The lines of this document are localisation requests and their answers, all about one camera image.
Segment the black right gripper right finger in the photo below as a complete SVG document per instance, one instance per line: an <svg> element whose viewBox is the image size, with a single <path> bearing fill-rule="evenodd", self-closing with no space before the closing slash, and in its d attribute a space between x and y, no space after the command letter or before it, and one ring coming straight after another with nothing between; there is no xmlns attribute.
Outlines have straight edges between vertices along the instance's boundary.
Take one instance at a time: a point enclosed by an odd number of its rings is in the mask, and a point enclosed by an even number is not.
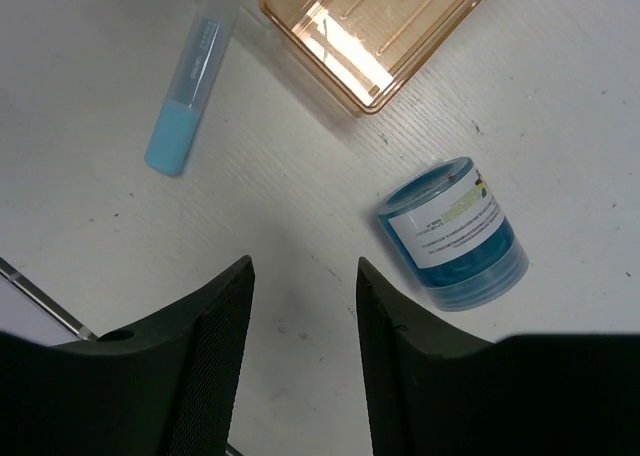
<svg viewBox="0 0 640 456"><path fill-rule="evenodd" d="M356 313L377 455L635 455L639 338L489 342L358 263Z"/></svg>

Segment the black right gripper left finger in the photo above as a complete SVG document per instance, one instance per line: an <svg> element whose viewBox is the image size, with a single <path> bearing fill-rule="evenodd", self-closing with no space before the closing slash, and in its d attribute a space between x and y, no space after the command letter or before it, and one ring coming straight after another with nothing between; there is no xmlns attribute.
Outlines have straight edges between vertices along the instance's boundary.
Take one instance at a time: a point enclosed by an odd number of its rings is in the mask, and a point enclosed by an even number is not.
<svg viewBox="0 0 640 456"><path fill-rule="evenodd" d="M95 341L44 346L1 331L2 453L233 454L254 283L245 256Z"/></svg>

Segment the blue round jar with label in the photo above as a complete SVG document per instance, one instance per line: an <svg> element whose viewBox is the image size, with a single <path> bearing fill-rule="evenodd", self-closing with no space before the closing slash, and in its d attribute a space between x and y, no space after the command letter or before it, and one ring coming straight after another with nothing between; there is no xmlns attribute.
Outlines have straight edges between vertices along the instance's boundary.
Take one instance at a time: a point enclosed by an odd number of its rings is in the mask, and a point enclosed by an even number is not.
<svg viewBox="0 0 640 456"><path fill-rule="evenodd" d="M527 272L524 248L469 157L416 176L378 206L376 217L442 311L486 304Z"/></svg>

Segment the light blue pen tube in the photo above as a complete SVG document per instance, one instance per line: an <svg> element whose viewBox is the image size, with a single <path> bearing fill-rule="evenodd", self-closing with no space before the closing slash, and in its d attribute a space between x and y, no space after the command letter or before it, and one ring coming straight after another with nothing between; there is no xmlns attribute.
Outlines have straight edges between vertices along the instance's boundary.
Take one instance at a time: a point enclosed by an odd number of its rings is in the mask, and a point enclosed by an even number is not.
<svg viewBox="0 0 640 456"><path fill-rule="evenodd" d="M236 5L214 1L194 16L144 155L161 174L184 170L238 12Z"/></svg>

